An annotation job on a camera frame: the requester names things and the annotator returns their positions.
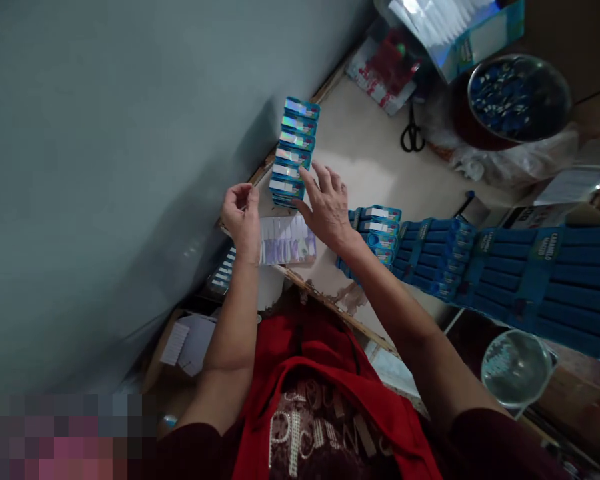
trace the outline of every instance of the metal bowl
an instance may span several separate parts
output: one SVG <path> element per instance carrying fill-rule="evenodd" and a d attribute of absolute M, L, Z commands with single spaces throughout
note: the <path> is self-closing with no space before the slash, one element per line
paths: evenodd
<path fill-rule="evenodd" d="M 516 71 L 524 72 L 525 83 L 531 83 L 534 90 L 534 102 L 529 112 L 531 121 L 514 137 L 494 131 L 484 124 L 474 110 L 472 100 L 472 84 L 479 81 L 490 67 L 504 63 L 512 63 Z M 562 131 L 569 121 L 573 106 L 571 90 L 562 74 L 550 63 L 523 53 L 502 55 L 478 65 L 469 78 L 467 100 L 473 117 L 482 127 L 497 137 L 518 143 L 547 139 Z"/>
<path fill-rule="evenodd" d="M 535 336 L 508 330 L 489 344 L 482 360 L 480 378 L 507 409 L 537 400 L 551 376 L 551 358 Z"/>

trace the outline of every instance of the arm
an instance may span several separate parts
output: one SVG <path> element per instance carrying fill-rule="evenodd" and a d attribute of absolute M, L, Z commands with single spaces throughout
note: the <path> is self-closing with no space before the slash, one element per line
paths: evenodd
<path fill-rule="evenodd" d="M 413 374 L 433 422 L 449 431 L 462 412 L 487 408 L 508 415 L 464 364 L 433 318 L 380 263 L 351 228 L 347 187 L 329 168 L 313 162 L 319 186 L 301 169 L 311 210 L 298 202 L 309 228 L 353 270 L 380 323 Z"/>
<path fill-rule="evenodd" d="M 250 183 L 227 192 L 222 219 L 235 242 L 233 274 L 195 396 L 175 428 L 208 423 L 224 435 L 237 420 L 249 392 L 257 333 L 258 200 L 258 189 Z"/>

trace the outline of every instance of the red vest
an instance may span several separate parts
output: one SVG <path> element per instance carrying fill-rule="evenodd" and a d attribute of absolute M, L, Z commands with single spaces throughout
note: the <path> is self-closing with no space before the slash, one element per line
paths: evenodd
<path fill-rule="evenodd" d="M 253 383 L 241 413 L 244 430 L 233 478 L 269 478 L 269 422 L 286 374 L 318 371 L 391 442 L 403 478 L 441 480 L 411 403 L 384 388 L 352 332 L 324 309 L 299 306 L 258 326 Z"/>

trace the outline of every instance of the stack of packages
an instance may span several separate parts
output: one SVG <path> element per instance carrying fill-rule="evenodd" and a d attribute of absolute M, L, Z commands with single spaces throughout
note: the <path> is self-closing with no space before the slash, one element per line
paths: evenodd
<path fill-rule="evenodd" d="M 233 262 L 235 260 L 235 247 L 232 246 L 220 265 L 207 279 L 210 290 L 224 295 L 229 290 L 229 282 L 233 274 Z"/>
<path fill-rule="evenodd" d="M 458 219 L 404 222 L 393 274 L 405 283 L 450 301 L 471 258 L 475 228 Z"/>
<path fill-rule="evenodd" d="M 305 185 L 298 167 L 311 168 L 318 118 L 319 105 L 293 97 L 285 100 L 280 143 L 275 149 L 275 162 L 269 181 L 273 202 L 280 207 L 295 208 L 291 201 L 302 200 L 305 196 Z"/>
<path fill-rule="evenodd" d="M 362 238 L 374 252 L 382 264 L 391 270 L 398 246 L 398 230 L 402 210 L 372 205 L 368 208 L 349 210 L 349 222 L 354 230 L 360 232 Z M 337 267 L 347 278 L 356 280 L 347 264 L 338 257 Z"/>
<path fill-rule="evenodd" d="M 600 227 L 482 231 L 455 302 L 600 359 Z"/>

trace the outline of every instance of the hand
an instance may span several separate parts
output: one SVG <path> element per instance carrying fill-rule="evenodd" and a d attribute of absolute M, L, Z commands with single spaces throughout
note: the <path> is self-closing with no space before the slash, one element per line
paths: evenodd
<path fill-rule="evenodd" d="M 307 170 L 302 167 L 298 169 L 311 200 L 311 208 L 300 200 L 294 200 L 293 204 L 312 232 L 331 250 L 342 256 L 346 249 L 362 240 L 349 222 L 347 186 L 340 179 L 340 175 L 329 167 L 323 167 L 316 162 L 312 165 L 318 175 L 319 186 Z"/>
<path fill-rule="evenodd" d="M 235 243 L 236 260 L 260 264 L 260 192 L 250 183 L 234 185 L 225 195 L 220 218 Z"/>

